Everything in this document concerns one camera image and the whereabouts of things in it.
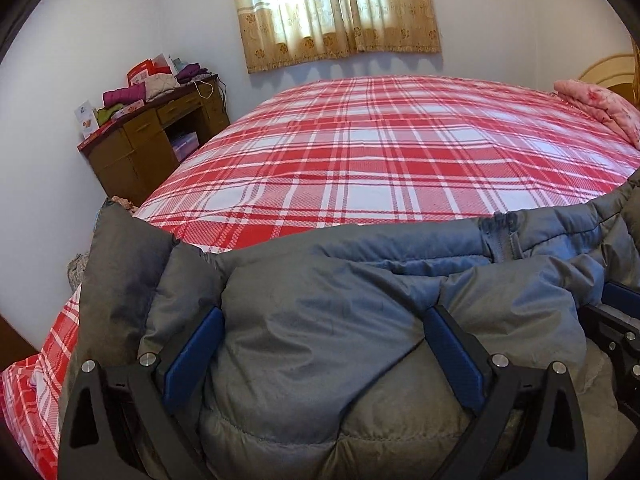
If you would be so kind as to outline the grey puffer jacket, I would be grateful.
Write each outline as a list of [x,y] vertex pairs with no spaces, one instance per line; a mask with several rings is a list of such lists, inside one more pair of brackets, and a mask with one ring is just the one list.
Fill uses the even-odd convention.
[[106,204],[81,285],[83,362],[134,364],[205,307],[224,340],[177,419],[211,479],[435,479],[470,415],[428,346],[443,306],[488,353],[570,372],[586,479],[634,479],[639,428],[579,308],[639,292],[639,180],[578,205],[339,226],[214,255]]

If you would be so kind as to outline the pink clothes pile on floor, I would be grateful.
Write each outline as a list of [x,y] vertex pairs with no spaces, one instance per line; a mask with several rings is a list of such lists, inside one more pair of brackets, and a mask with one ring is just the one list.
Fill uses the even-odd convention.
[[128,210],[130,214],[135,214],[138,211],[138,207],[133,202],[130,202],[130,200],[127,200],[126,198],[122,198],[119,196],[112,196],[110,198],[110,201],[115,204],[119,204],[119,206],[122,206],[122,208]]

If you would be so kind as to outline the grey floral bag on floor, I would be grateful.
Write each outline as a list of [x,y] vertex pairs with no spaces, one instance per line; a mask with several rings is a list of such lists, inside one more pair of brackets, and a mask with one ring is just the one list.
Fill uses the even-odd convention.
[[86,266],[89,260],[88,252],[77,254],[75,258],[67,265],[66,275],[71,290],[76,290],[80,286],[84,278]]

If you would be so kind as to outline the pink floral folded quilt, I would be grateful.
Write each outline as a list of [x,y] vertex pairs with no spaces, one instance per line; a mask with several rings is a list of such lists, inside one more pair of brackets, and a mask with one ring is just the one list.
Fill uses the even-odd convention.
[[639,149],[639,111],[619,94],[589,82],[561,79],[555,93]]

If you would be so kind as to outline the wooden bed headboard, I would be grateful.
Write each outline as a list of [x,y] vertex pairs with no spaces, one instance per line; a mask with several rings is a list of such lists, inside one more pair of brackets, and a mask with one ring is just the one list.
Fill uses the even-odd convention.
[[639,106],[639,47],[631,41],[630,53],[602,58],[587,68],[579,80],[597,84],[619,94],[635,107]]

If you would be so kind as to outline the brown wooden desk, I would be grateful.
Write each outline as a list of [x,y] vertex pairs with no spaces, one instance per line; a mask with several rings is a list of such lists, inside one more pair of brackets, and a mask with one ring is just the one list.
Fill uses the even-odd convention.
[[178,168],[174,145],[192,139],[192,154],[230,125],[216,75],[175,88],[104,125],[78,145],[107,196],[141,205]]

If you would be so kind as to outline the purple storage box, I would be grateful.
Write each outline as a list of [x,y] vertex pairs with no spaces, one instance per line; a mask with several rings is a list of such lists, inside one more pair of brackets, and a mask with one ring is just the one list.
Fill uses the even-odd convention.
[[171,147],[178,162],[182,162],[200,147],[198,134],[196,132],[190,132],[179,136],[171,142]]

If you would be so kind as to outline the green folded cloth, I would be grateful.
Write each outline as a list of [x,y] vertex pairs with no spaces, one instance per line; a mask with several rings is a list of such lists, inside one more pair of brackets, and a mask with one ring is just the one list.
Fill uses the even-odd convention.
[[99,127],[106,124],[117,112],[125,107],[122,103],[116,103],[111,107],[103,107],[96,110],[96,122]]

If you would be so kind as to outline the white small carton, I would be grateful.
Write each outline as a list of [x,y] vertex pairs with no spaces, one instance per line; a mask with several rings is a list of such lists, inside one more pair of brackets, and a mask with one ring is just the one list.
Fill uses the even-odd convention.
[[74,111],[79,125],[80,133],[84,139],[88,139],[93,133],[99,130],[100,125],[96,118],[96,110],[89,101],[83,102]]

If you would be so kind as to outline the red white plaid bedsheet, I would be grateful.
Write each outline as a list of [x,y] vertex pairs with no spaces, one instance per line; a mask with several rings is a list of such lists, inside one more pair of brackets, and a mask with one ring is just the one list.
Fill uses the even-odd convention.
[[[578,206],[631,177],[639,180],[639,151],[555,93],[362,77],[305,84],[262,103],[190,155],[131,215],[219,255],[339,226]],[[22,459],[3,478],[59,479],[81,285],[41,350],[1,374],[1,420]]]

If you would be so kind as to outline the magenta folded cloth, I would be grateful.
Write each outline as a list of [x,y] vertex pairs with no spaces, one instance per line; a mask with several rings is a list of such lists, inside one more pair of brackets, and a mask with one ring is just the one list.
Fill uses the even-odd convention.
[[117,104],[129,105],[145,99],[145,83],[133,84],[130,87],[110,90],[103,93],[105,108],[111,108]]

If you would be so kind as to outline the beige knitted cloth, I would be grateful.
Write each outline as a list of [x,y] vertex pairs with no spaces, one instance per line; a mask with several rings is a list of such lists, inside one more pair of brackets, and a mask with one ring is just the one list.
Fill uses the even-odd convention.
[[161,94],[175,90],[180,87],[177,78],[173,74],[158,73],[143,81],[145,90],[145,101],[150,102]]

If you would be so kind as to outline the red gift box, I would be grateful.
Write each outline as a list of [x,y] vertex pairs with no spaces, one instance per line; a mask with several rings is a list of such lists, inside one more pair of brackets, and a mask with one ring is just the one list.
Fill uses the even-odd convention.
[[166,63],[156,62],[148,58],[134,66],[127,73],[127,84],[129,87],[132,87],[134,84],[141,84],[145,79],[153,75],[170,73],[170,67]]

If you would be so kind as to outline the purple folded cloth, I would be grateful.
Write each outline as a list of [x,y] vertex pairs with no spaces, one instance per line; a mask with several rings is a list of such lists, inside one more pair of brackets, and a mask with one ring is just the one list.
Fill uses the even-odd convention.
[[210,71],[207,68],[202,67],[198,63],[190,63],[183,66],[178,71],[176,79],[179,84],[188,84],[191,81],[198,80],[201,77],[207,77],[210,75]]

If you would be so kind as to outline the beige window curtain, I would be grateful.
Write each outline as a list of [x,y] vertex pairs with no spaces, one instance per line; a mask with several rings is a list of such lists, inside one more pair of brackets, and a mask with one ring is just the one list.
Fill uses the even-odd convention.
[[432,0],[234,0],[249,73],[369,52],[442,50]]

